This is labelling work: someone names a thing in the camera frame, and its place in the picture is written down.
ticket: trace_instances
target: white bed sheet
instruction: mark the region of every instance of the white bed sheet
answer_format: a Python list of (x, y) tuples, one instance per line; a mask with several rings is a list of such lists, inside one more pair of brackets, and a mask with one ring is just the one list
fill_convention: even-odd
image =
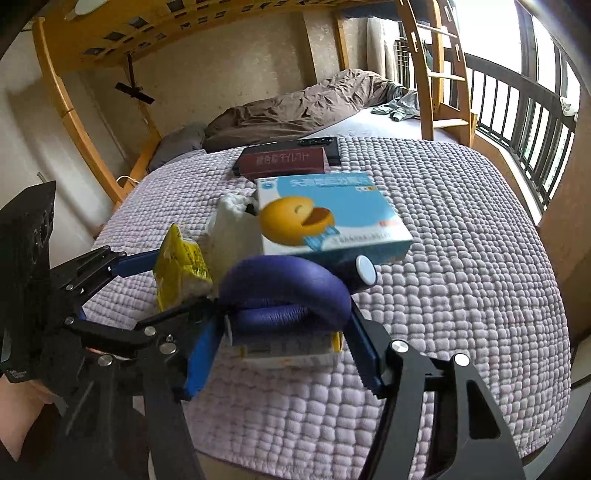
[[(371, 113), (371, 108), (361, 110), (354, 116), (303, 138), (317, 137), (381, 137), (408, 138), (411, 140), (421, 140), (423, 138), (421, 136), (420, 120), (410, 118), (402, 122), (395, 122), (388, 115)], [(434, 140), (436, 142), (457, 143), (450, 134), (440, 129), (435, 130)]]

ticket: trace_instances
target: medicine box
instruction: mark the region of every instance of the medicine box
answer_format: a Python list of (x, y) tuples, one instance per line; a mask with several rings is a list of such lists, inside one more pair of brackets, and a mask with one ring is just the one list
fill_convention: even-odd
[(412, 236), (366, 173), (256, 181), (265, 255), (331, 266), (366, 255), (375, 265), (404, 258)]

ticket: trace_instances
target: white cord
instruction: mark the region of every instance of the white cord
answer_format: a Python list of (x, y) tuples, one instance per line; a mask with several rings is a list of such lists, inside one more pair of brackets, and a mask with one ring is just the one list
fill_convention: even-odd
[(134, 184), (137, 185), (139, 183), (139, 180), (133, 179), (131, 178), (129, 175), (121, 175), (117, 180), (115, 181), (120, 181), (121, 179), (130, 179), (130, 181)]

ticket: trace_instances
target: wooden bunk bed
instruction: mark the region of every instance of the wooden bunk bed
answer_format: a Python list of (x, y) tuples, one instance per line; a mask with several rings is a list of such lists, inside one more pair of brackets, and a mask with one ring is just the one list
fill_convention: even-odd
[[(466, 66), (457, 26), (448, 0), (425, 2), (430, 25), (418, 24), (409, 0), (395, 0), (409, 39), (415, 67), (421, 112), (421, 130), (425, 140), (433, 139), (433, 130), (447, 129), (459, 143), (472, 145), (476, 117), (470, 113)], [(138, 60), (162, 46), (197, 31), (213, 28), (255, 15), (330, 9), (335, 19), (335, 40), (341, 69), (349, 67), (346, 37), (339, 15), (342, 8), (373, 0), (110, 0), (96, 1), (96, 9), (85, 12), (76, 0), (67, 0), (33, 25), (35, 49), (51, 100), (72, 141), (115, 207), (131, 192), (135, 182), (127, 179), (119, 185), (107, 168), (76, 112), (60, 75), (68, 70), (121, 66), (129, 78), (128, 59)], [(427, 67), (418, 29), (433, 33), (433, 71)], [(442, 36), (450, 39), (454, 74), (443, 73)], [(458, 84), (458, 108), (443, 103), (443, 79)], [(154, 155), (161, 135), (150, 108), (137, 100), (147, 126), (148, 138), (129, 176), (141, 180)]]

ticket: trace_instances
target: cartoon yellow face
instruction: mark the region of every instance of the cartoon yellow face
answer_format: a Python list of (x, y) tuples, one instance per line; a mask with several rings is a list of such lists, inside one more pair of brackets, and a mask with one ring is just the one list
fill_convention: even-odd
[(335, 217), (326, 208), (314, 208), (306, 197), (277, 199), (259, 213), (261, 232), (271, 242), (297, 247), (305, 236), (316, 236), (335, 224)]

